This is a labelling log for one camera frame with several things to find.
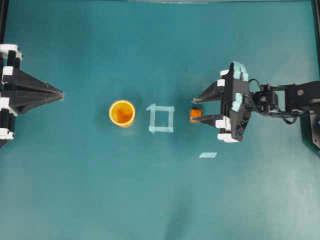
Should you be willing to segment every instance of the robotic arm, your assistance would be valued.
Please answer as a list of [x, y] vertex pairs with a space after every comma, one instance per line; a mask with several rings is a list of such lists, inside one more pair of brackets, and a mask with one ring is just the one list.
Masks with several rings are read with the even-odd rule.
[[19, 69], [23, 55], [15, 44], [0, 44], [0, 147], [15, 137], [15, 121], [18, 115], [63, 99], [59, 89], [28, 75]]
[[[300, 85], [260, 85], [256, 79], [249, 80], [245, 66], [238, 62], [231, 63], [229, 70], [221, 71], [220, 76], [221, 79], [192, 100], [194, 104], [220, 100], [220, 114], [193, 117], [192, 120], [219, 129], [217, 138], [226, 143], [243, 140], [251, 112], [281, 118], [287, 124], [295, 123], [302, 116], [320, 116], [320, 81]], [[252, 81], [258, 83], [260, 91], [249, 91]], [[285, 111], [278, 106], [277, 91], [284, 91]]]

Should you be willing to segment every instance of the cable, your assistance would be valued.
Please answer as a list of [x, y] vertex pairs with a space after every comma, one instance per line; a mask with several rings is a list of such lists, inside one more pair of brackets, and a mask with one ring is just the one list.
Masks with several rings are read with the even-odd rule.
[[252, 78], [252, 79], [250, 79], [250, 80], [249, 80], [249, 84], [250, 84], [252, 81], [255, 81], [255, 82], [258, 84], [258, 86], [259, 86], [259, 88], [260, 88], [260, 91], [262, 91], [262, 88], [261, 88], [260, 82], [259, 82], [257, 79]]
[[274, 107], [278, 110], [278, 113], [280, 114], [280, 116], [272, 116], [272, 115], [264, 114], [263, 112], [261, 112], [261, 111], [257, 108], [255, 102], [254, 102], [248, 95], [243, 94], [243, 96], [246, 97], [247, 99], [249, 99], [249, 101], [251, 102], [251, 105], [252, 105], [252, 107], [255, 109], [255, 111], [256, 111], [258, 114], [262, 115], [262, 116], [270, 117], [270, 118], [282, 118], [282, 120], [283, 120], [286, 124], [289, 124], [289, 125], [290, 125], [290, 124], [294, 124], [294, 123], [297, 121], [297, 118], [298, 118], [297, 116], [289, 116], [289, 117], [285, 116], [284, 112], [282, 112], [277, 105], [274, 105]]
[[286, 124], [294, 124], [297, 121], [297, 116], [293, 116], [293, 120], [289, 121], [285, 118], [285, 116], [283, 115], [283, 112], [280, 110], [280, 108], [277, 105], [274, 105], [274, 107], [279, 111], [279, 113], [281, 114], [281, 118], [282, 120], [286, 123]]

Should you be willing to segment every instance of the black metal frame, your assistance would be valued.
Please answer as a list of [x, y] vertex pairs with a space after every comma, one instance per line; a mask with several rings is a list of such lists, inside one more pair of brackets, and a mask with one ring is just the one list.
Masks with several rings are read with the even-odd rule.
[[316, 41], [316, 51], [318, 57], [318, 65], [320, 69], [320, 0], [311, 0], [314, 17], [314, 31]]
[[9, 0], [0, 0], [0, 44], [4, 43]]

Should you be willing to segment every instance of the white clip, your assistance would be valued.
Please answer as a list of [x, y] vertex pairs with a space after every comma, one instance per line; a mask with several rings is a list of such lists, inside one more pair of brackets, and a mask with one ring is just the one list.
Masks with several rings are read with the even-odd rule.
[[231, 121], [227, 116], [223, 116], [222, 119], [215, 121], [215, 127], [217, 129], [225, 129], [227, 131], [231, 131]]
[[1, 109], [8, 109], [10, 114], [13, 114], [15, 117], [18, 114], [9, 106], [9, 98], [0, 96], [0, 111]]
[[238, 140], [235, 140], [231, 137], [231, 133], [219, 133], [217, 135], [218, 139], [224, 141], [225, 143], [237, 143]]
[[4, 59], [8, 58], [9, 51], [15, 51], [15, 57], [22, 61], [23, 56], [22, 53], [19, 52], [18, 45], [16, 44], [0, 44], [0, 53], [2, 53], [2, 57]]
[[225, 80], [224, 79], [219, 79], [216, 83], [217, 87], [224, 87], [225, 86]]
[[1, 140], [13, 140], [14, 133], [9, 131], [8, 128], [0, 128], [0, 139]]
[[226, 75], [229, 72], [229, 69], [220, 71], [220, 76]]
[[6, 76], [12, 76], [13, 72], [14, 72], [14, 67], [13, 67], [13, 66], [5, 66], [5, 67], [2, 69], [2, 78], [1, 78], [2, 84], [5, 84], [5, 82], [4, 82], [4, 75], [6, 75]]

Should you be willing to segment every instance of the small orange cube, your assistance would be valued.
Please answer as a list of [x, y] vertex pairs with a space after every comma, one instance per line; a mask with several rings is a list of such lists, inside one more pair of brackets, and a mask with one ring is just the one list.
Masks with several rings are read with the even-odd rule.
[[202, 109], [191, 109], [190, 111], [190, 123], [197, 123], [197, 121], [192, 120], [193, 117], [201, 117]]

